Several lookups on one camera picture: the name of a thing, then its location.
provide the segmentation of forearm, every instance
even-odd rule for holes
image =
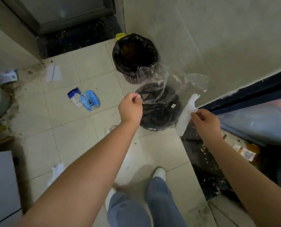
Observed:
[[[281,188],[224,140],[208,140],[205,144],[255,224],[281,226]]]
[[[74,161],[24,216],[22,226],[91,226],[137,128],[121,123]]]

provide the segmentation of white shoe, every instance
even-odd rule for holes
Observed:
[[[156,169],[156,171],[154,172],[154,175],[152,178],[154,177],[160,177],[162,180],[166,181],[166,172],[163,168],[159,167]]]
[[[110,205],[110,200],[112,198],[112,196],[116,193],[116,189],[114,188],[111,188],[111,190],[109,191],[107,197],[106,197],[106,200],[105,200],[105,207],[106,207],[106,210],[108,212],[108,209],[109,209],[109,205]]]

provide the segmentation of hand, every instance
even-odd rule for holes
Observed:
[[[220,122],[216,115],[206,109],[198,109],[196,113],[191,113],[191,118],[197,133],[205,143],[222,139]]]
[[[128,93],[118,106],[121,122],[132,122],[135,125],[140,124],[143,116],[143,100],[137,93]]]

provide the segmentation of tile floor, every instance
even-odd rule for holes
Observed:
[[[120,123],[117,105],[124,95],[139,88],[115,70],[111,57],[114,44],[115,40],[109,40],[44,60],[46,66],[60,67],[60,81],[46,82],[43,64],[18,71],[20,81],[15,83],[15,95],[19,107],[10,127],[23,149],[24,182],[32,202],[47,188],[52,167],[59,163],[70,165],[107,129]],[[94,90],[101,101],[100,108],[93,112],[77,108],[67,97],[75,87]],[[216,226],[175,128],[153,132],[140,127],[115,182],[120,186],[134,185],[138,190],[157,166],[167,171],[167,184],[188,224]],[[94,226],[109,226],[104,207]]]

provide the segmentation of blue pants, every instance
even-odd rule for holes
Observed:
[[[150,180],[145,194],[154,227],[188,227],[176,207],[172,193],[160,177]],[[122,192],[111,198],[108,209],[111,227],[151,227],[150,217],[138,201],[131,201]]]

